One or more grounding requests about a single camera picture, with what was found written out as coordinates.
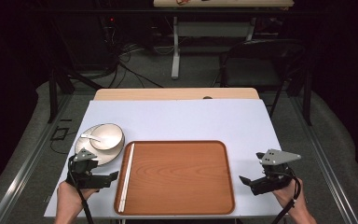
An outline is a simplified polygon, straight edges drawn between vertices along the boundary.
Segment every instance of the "wooden table edge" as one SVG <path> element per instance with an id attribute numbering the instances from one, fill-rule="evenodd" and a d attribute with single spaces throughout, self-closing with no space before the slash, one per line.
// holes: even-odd
<path id="1" fill-rule="evenodd" d="M 96 101 L 110 100 L 196 100 L 260 99 L 254 88 L 155 88 L 155 89 L 100 89 Z"/>

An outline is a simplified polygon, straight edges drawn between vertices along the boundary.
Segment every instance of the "spoon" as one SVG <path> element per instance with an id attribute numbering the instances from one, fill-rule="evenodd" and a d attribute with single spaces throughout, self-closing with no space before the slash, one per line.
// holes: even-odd
<path id="1" fill-rule="evenodd" d="M 97 137 L 97 136 L 94 136 L 94 135 L 91 135 L 91 134 L 82 133 L 80 135 L 80 137 L 89 138 L 89 139 L 98 141 L 98 142 L 100 142 L 100 143 L 102 143 L 104 145 L 107 145 L 107 146 L 111 146 L 113 144 L 112 140 L 110 140 L 110 139 Z"/>

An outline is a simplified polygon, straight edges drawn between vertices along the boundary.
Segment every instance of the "table leg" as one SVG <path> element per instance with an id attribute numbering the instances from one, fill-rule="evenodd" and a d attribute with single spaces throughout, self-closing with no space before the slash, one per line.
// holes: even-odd
<path id="1" fill-rule="evenodd" d="M 178 19 L 177 17 L 173 18 L 173 61 L 172 61 L 172 79 L 179 78 L 179 36 L 178 36 Z"/>

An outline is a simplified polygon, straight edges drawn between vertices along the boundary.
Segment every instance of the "wooden tray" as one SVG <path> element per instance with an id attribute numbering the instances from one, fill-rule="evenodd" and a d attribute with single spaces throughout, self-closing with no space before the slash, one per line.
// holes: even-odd
<path id="1" fill-rule="evenodd" d="M 124 212 L 118 212 L 135 143 Z M 225 215 L 235 207 L 226 146 L 219 141 L 128 143 L 115 211 L 127 216 Z"/>

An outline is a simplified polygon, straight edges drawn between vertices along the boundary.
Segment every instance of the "black curtain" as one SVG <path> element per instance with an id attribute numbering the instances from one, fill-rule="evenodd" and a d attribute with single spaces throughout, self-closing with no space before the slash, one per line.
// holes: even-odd
<path id="1" fill-rule="evenodd" d="M 35 89 L 48 80 L 20 6 L 16 1 L 0 1 L 0 174 L 33 115 Z"/>
<path id="2" fill-rule="evenodd" d="M 327 12 L 320 21 L 285 21 L 281 36 L 307 43 L 312 89 L 348 129 L 358 162 L 358 1 L 296 0 L 293 9 Z"/>

